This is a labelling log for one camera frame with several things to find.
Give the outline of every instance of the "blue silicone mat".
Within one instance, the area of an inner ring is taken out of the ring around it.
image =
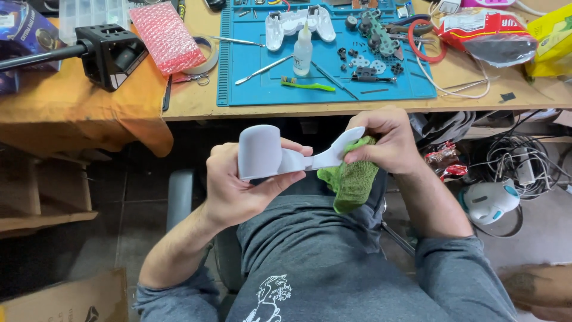
[[[240,0],[235,5],[235,0],[227,0],[226,8],[221,12],[221,37],[248,40],[266,43],[265,19],[269,12],[286,9],[286,5],[255,5],[255,0]],[[393,77],[391,65],[400,62],[404,72],[397,75],[396,83],[361,83],[350,80],[340,80],[360,101],[382,100],[410,100],[431,99],[437,97],[435,87],[423,75],[411,51],[408,42],[402,41],[404,60],[399,61],[394,56],[382,57],[373,55],[367,48],[367,39],[360,36],[357,30],[350,31],[345,27],[344,21],[349,14],[355,16],[363,10],[353,10],[351,5],[331,6],[322,3],[321,0],[311,0],[303,5],[291,4],[291,10],[305,9],[308,5],[320,5],[329,11],[333,28],[336,31],[336,39],[330,43],[324,42],[317,32],[312,33],[312,61],[327,70],[336,78],[350,77],[355,67],[340,69],[341,64],[348,65],[352,58],[348,55],[348,61],[342,61],[337,54],[341,47],[346,51],[355,49],[366,59],[381,60],[386,64],[386,70],[378,77]],[[379,9],[382,11],[381,22],[397,21],[396,7],[392,0],[379,0]],[[239,17],[239,14],[250,10],[248,14]],[[297,33],[292,36],[284,36],[284,41],[279,50],[272,52],[266,48],[253,45],[243,45],[228,41],[220,42],[219,56],[219,83],[217,87],[218,106],[252,106],[273,104],[304,104],[304,103],[338,103],[356,101],[347,92],[330,82],[324,75],[311,66],[310,72],[304,77],[298,77],[293,72],[293,59],[290,58],[272,69],[252,77],[250,80],[235,85],[241,78],[247,77],[260,68],[267,66],[293,52]],[[429,66],[422,62],[425,70],[430,73]],[[297,84],[319,83],[336,88],[335,92],[327,92],[315,89],[303,89],[280,85],[280,77],[296,77]],[[387,88],[385,92],[361,94],[361,92]]]

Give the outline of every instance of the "red wire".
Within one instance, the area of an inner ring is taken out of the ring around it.
[[[423,19],[417,19],[414,22],[412,22],[411,26],[409,26],[409,29],[407,30],[407,40],[409,40],[409,44],[411,45],[411,49],[417,55],[417,57],[421,58],[422,60],[428,61],[428,62],[439,62],[439,61],[443,60],[445,58],[445,55],[447,54],[447,45],[445,44],[444,41],[441,41],[441,54],[439,54],[438,56],[435,56],[435,57],[429,57],[429,56],[423,54],[417,48],[417,46],[415,46],[415,41],[413,40],[413,30],[415,29],[415,26],[417,26],[417,25],[430,25],[430,24],[432,24],[432,23],[427,21],[427,20],[423,20]],[[439,29],[437,29],[437,27],[435,27],[435,26],[433,26],[433,31],[436,34],[439,33]]]

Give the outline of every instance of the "plastic oil bottle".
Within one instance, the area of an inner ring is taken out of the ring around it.
[[[298,40],[294,44],[294,74],[305,76],[310,71],[312,60],[312,33],[308,30],[308,21],[304,29],[298,32]]]

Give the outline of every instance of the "yellow bag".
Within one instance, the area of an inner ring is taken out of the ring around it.
[[[572,74],[572,3],[530,22],[528,31],[539,42],[526,63],[529,76]]]

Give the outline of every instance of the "masking tape roll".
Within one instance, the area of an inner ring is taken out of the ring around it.
[[[193,36],[194,41],[198,45],[205,45],[210,48],[210,55],[206,58],[206,62],[203,62],[199,66],[191,67],[183,70],[182,72],[189,75],[204,74],[215,67],[216,62],[219,60],[219,50],[217,46],[208,36],[197,35]]]

